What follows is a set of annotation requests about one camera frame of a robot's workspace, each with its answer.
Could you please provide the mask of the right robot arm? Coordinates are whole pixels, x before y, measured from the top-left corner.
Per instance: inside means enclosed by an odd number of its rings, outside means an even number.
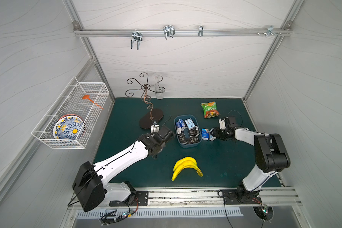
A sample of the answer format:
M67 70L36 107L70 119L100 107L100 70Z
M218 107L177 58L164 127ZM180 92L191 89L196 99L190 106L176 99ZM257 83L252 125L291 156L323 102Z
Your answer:
M238 200L254 197L268 180L290 167L291 161L281 135L249 130L239 126L233 116L219 119L218 123L219 126L210 130L210 136L223 141L237 140L254 147L255 166L237 187Z

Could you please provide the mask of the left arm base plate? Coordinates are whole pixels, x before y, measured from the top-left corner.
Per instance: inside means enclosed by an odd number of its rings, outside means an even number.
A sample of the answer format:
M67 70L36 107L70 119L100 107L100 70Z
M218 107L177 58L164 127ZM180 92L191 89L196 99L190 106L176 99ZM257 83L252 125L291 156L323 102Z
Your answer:
M131 194L124 201L110 201L110 207L136 207L136 206L147 206L148 205L148 191L135 191L131 192Z

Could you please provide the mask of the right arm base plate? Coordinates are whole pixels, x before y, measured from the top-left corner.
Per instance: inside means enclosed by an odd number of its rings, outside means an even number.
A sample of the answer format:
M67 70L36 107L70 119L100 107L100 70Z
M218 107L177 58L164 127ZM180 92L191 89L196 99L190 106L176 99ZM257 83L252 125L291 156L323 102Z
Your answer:
M262 203L259 191L248 192L245 190L234 189L219 190L218 196L223 198L224 204L226 205L260 205Z

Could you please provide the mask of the teal plastic storage box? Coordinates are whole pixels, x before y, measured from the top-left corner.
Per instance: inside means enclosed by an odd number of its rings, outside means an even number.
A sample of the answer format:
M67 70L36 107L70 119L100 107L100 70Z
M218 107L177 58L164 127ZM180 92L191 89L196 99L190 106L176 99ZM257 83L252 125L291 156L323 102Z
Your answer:
M187 120L193 123L190 129ZM181 115L174 119L176 138L182 148L191 148L198 146L202 141L201 129L193 115Z

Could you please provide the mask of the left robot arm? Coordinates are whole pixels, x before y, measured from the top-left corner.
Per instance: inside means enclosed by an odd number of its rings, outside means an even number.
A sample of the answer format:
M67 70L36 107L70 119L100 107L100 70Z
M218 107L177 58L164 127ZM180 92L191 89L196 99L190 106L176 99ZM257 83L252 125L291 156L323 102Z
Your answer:
M104 201L132 205L136 190L130 182L110 181L134 163L150 156L156 157L174 137L175 133L164 126L156 133L141 135L129 147L106 160L95 164L83 163L72 184L83 211L91 211Z

